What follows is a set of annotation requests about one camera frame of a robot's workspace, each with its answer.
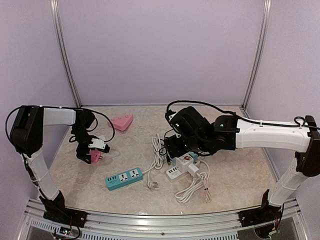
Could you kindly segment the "pink square adapter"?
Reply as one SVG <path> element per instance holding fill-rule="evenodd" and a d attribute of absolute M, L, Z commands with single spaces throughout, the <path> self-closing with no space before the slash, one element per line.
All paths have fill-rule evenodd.
<path fill-rule="evenodd" d="M 98 163 L 103 158 L 102 153 L 99 150 L 90 150 L 91 163 Z"/>

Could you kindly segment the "white cube socket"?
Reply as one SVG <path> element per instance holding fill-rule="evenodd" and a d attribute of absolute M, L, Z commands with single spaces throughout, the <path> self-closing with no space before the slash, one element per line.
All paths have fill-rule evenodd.
<path fill-rule="evenodd" d="M 194 158 L 189 153 L 175 158 L 175 166 L 181 173 L 187 172 L 189 165 L 193 163 Z"/>

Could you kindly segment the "teal charger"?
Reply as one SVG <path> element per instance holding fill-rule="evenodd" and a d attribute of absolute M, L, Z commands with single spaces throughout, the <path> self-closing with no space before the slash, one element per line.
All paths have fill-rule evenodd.
<path fill-rule="evenodd" d="M 193 158 L 193 161 L 194 161 L 194 162 L 197 162 L 197 161 L 198 161 L 198 155 L 197 155 L 196 153 L 190 152 L 189 154 L 190 154 L 190 156 Z"/>

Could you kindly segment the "white square adapter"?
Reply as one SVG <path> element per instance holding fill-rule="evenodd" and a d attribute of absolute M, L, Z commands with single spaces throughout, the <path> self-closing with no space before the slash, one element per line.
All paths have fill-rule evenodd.
<path fill-rule="evenodd" d="M 98 136 L 97 138 L 99 138 L 99 139 L 101 139 L 101 140 L 103 140 L 103 141 L 106 141 L 106 137 L 105 137 L 104 135 L 100 135 L 100 136 Z"/>

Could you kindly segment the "white power strip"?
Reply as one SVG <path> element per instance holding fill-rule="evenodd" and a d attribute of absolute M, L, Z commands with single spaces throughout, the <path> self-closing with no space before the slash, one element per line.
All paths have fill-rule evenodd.
<path fill-rule="evenodd" d="M 199 163 L 200 163 L 199 161 L 193 162 L 193 164 L 196 165 L 197 167 L 198 167 Z M 189 174 L 188 171 L 185 172 L 185 173 L 181 173 L 181 172 L 177 169 L 176 165 L 166 171 L 166 176 L 167 176 L 167 178 L 169 179 L 169 181 L 170 181 L 171 183 L 179 180 L 180 178 L 182 178 L 182 177 L 185 176 L 186 174 Z"/>

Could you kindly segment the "pink triangular power strip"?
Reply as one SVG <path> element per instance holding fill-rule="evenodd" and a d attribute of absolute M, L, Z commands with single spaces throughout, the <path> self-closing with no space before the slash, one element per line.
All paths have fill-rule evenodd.
<path fill-rule="evenodd" d="M 113 126 L 116 130 L 124 132 L 128 129 L 133 120 L 134 116 L 132 114 L 117 116 L 111 119 L 111 124 L 108 123 L 108 126 Z"/>

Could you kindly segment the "small white charger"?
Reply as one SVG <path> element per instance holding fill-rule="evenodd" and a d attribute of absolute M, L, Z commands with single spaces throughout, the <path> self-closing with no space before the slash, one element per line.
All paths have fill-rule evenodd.
<path fill-rule="evenodd" d="M 191 163 L 188 167 L 187 167 L 187 172 L 192 176 L 192 177 L 196 177 L 197 174 L 199 173 L 199 168 L 194 165 L 193 163 Z"/>

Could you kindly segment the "teal power strip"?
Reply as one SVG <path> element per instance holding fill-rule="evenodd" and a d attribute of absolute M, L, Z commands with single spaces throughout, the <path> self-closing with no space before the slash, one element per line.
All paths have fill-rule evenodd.
<path fill-rule="evenodd" d="M 139 167 L 107 177 L 105 183 L 109 191 L 114 191 L 143 180 Z"/>

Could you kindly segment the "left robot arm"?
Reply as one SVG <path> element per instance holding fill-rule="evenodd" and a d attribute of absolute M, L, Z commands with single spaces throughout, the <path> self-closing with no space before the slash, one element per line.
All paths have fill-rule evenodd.
<path fill-rule="evenodd" d="M 110 147 L 105 137 L 91 135 L 91 125 L 97 123 L 99 112 L 87 108 L 22 105 L 14 110 L 15 120 L 5 134 L 20 154 L 29 177 L 42 199 L 54 201 L 62 193 L 52 180 L 43 154 L 45 126 L 70 126 L 71 142 L 77 143 L 76 157 L 92 163 L 93 152 L 108 153 Z"/>

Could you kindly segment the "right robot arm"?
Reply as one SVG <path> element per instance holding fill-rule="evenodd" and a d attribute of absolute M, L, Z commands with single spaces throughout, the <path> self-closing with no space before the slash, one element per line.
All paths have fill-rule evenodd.
<path fill-rule="evenodd" d="M 166 149 L 172 157 L 182 152 L 194 152 L 202 157 L 220 150 L 273 148 L 294 151 L 291 165 L 272 190 L 263 195 L 256 218 L 266 222 L 308 178 L 320 174 L 320 128 L 313 116 L 296 116 L 293 121 L 264 121 L 242 117 L 236 112 L 222 110 L 205 103 L 221 113 L 210 123 L 193 106 L 171 110 L 175 100 L 166 106 L 165 119 L 174 130 Z"/>

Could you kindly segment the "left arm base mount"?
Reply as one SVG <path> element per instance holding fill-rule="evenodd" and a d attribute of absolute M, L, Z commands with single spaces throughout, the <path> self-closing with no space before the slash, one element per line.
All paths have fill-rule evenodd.
<path fill-rule="evenodd" d="M 60 224 L 83 228 L 87 215 L 88 213 L 85 211 L 67 208 L 64 213 L 58 210 L 46 210 L 43 218 Z"/>

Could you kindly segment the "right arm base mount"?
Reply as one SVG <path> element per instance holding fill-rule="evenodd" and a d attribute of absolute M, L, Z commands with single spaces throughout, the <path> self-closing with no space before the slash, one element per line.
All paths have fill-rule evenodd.
<path fill-rule="evenodd" d="M 268 204 L 249 210 L 242 210 L 238 213 L 239 220 L 243 228 L 279 220 L 281 215 L 281 206 L 274 207 Z"/>

